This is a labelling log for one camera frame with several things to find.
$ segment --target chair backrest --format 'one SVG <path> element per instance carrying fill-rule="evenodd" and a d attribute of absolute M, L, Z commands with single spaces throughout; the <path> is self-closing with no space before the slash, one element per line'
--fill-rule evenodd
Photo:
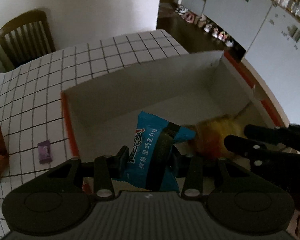
<path fill-rule="evenodd" d="M 0 29 L 0 45 L 15 67 L 56 51 L 47 16 L 40 10 L 23 13 L 6 23 Z"/>

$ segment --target wooden floor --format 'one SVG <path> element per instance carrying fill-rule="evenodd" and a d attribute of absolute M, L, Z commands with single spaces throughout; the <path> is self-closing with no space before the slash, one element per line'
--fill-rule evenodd
<path fill-rule="evenodd" d="M 209 50 L 229 51 L 236 61 L 240 61 L 243 54 L 238 55 L 233 48 L 228 48 L 222 41 L 215 39 L 203 28 L 187 23 L 180 17 L 159 18 L 157 29 L 163 29 L 174 37 L 189 53 Z"/>

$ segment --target blue snack package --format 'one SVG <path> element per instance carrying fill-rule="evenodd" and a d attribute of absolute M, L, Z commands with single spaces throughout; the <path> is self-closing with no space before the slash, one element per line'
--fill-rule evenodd
<path fill-rule="evenodd" d="M 177 191 L 179 186 L 167 166 L 174 143 L 195 137 L 195 131 L 156 115 L 141 112 L 127 167 L 119 181 L 153 191 Z"/>

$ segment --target purple candy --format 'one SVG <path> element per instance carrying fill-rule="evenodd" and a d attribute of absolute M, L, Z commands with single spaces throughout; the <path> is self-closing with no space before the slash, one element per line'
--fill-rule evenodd
<path fill-rule="evenodd" d="M 39 162 L 41 164 L 52 162 L 50 155 L 50 141 L 38 143 Z"/>

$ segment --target checkered tablecloth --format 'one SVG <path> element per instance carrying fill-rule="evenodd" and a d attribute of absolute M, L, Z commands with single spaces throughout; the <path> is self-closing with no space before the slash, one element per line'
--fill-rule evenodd
<path fill-rule="evenodd" d="M 45 55 L 0 73 L 0 126 L 10 168 L 0 182 L 0 238 L 9 232 L 5 196 L 71 158 L 61 116 L 61 91 L 134 63 L 187 54 L 164 30 L 122 35 Z M 37 144 L 50 140 L 52 162 L 39 163 Z"/>

